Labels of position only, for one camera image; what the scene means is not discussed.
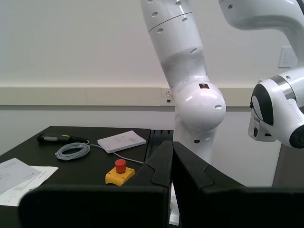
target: yellow button base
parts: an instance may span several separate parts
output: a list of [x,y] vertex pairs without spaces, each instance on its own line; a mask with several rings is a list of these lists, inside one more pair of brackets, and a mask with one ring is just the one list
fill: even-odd
[[135,174],[135,170],[131,168],[126,168],[124,173],[117,173],[114,167],[105,176],[106,184],[115,184],[122,186],[127,180],[129,180]]

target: black table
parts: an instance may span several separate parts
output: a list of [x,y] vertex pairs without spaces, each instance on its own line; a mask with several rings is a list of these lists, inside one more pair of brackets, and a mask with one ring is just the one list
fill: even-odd
[[[97,144],[98,139],[133,130],[147,141],[147,144],[133,147],[118,152],[123,157],[137,161],[145,161],[150,129],[127,129],[127,128],[102,128],[102,127],[59,127],[51,126],[40,133],[61,133],[76,137],[88,138],[90,144]],[[61,185],[105,185],[105,175],[114,167],[119,157],[107,154],[104,150],[91,147],[86,156],[71,160],[58,160],[55,152],[65,144],[38,143],[37,136],[31,137],[7,153],[0,156],[0,163],[12,158],[17,158],[27,165],[54,166],[59,169],[44,184]],[[127,167],[138,171],[142,165],[127,161]],[[0,206],[0,227],[21,227],[18,220],[17,207]]]

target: gray cable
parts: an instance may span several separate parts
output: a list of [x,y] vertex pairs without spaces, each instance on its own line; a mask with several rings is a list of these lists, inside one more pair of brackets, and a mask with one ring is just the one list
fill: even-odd
[[[74,143],[65,145],[65,146],[61,147],[55,153],[55,155],[60,160],[68,161],[68,160],[72,160],[72,159],[76,159],[76,158],[81,158],[81,157],[87,155],[91,150],[91,146],[95,146],[95,147],[98,147],[100,149],[103,149],[99,145],[94,145],[94,144],[89,145],[89,143],[90,143],[90,141],[87,140],[87,143],[74,142]],[[65,151],[72,150],[72,149],[80,149],[80,151],[75,152],[75,153],[70,153],[70,154],[64,154]],[[128,160],[128,161],[144,164],[144,162],[142,162],[142,161],[136,161],[136,160],[133,160],[133,159],[125,158],[123,156],[118,155],[117,153],[113,153],[113,154],[115,154],[116,156],[118,156],[122,159]]]

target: red button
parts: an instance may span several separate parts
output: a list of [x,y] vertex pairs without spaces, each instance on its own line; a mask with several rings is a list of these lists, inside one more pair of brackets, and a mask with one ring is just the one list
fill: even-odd
[[124,159],[118,159],[115,162],[115,168],[117,173],[124,173],[127,162]]

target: white paper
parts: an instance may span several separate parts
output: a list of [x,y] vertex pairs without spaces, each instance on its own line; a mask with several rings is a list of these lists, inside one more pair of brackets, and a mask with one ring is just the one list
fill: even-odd
[[134,131],[99,139],[97,142],[107,153],[121,151],[146,143],[146,141]]
[[57,167],[43,167],[43,166],[31,166],[31,167],[39,171],[40,174],[1,193],[0,205],[17,207],[22,197],[25,194],[39,187],[58,169]]
[[0,164],[0,193],[40,174],[17,158]]

